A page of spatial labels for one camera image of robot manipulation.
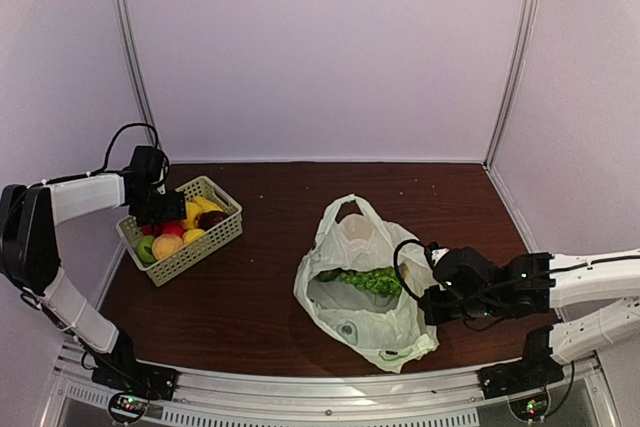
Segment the peach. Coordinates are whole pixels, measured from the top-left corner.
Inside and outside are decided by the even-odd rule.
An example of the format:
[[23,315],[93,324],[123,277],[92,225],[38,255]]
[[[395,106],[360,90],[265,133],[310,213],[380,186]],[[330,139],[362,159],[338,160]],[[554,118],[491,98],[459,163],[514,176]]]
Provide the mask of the peach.
[[156,261],[164,260],[173,255],[183,246],[183,239],[174,234],[163,234],[155,238],[152,243],[152,255]]

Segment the yellow mango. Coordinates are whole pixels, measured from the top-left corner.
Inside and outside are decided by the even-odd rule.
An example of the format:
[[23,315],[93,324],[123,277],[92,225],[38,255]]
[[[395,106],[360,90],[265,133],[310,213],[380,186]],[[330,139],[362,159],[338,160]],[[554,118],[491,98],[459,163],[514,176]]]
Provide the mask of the yellow mango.
[[197,228],[197,222],[200,214],[202,213],[202,208],[194,202],[186,202],[186,218],[182,221],[182,227],[185,230],[192,230]]

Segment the pale green plastic bag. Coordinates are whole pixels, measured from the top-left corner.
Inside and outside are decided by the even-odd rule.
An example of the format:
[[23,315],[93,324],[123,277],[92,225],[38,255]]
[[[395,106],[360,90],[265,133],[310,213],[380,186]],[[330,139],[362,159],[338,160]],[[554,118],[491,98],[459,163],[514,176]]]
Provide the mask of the pale green plastic bag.
[[294,296],[314,324],[386,372],[439,347],[416,301],[436,282],[415,241],[350,194],[325,209],[294,280]]

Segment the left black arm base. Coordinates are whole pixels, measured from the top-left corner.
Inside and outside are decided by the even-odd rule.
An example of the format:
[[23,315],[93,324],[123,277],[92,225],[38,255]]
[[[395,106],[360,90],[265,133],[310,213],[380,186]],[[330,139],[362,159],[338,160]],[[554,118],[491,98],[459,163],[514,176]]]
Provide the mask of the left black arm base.
[[153,401],[173,399],[178,372],[138,361],[133,340],[126,332],[118,332],[108,353],[87,351],[96,363],[91,376],[94,383]]

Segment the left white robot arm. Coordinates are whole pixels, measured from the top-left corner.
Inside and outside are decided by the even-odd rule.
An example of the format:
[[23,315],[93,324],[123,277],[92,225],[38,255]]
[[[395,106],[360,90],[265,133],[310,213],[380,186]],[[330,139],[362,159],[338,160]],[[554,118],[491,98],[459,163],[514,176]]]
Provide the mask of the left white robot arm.
[[168,190],[166,154],[138,146],[128,166],[12,184],[1,194],[1,273],[31,308],[77,336],[91,351],[111,354],[122,333],[74,286],[62,267],[58,227],[103,210],[127,208],[140,225],[186,217],[185,196]]

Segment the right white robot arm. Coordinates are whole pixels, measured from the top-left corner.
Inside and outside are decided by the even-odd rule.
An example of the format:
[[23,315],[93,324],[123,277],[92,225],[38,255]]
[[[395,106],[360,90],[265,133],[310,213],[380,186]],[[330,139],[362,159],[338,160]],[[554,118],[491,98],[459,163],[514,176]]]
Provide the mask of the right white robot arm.
[[551,362],[568,364],[639,332],[639,253],[595,256],[548,252],[524,254],[500,267],[465,247],[438,250],[432,262],[435,285],[418,305],[429,325],[489,317],[511,320],[574,304],[607,301],[582,318],[527,335],[522,359],[513,366],[519,387],[535,387]]

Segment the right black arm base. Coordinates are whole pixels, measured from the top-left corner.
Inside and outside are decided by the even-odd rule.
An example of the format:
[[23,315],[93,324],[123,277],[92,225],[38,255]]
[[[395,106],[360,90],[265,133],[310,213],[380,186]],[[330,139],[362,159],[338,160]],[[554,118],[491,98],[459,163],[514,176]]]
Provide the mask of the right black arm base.
[[551,357],[553,328],[549,325],[530,332],[519,360],[494,364],[477,372],[485,399],[540,389],[564,379],[563,366]]

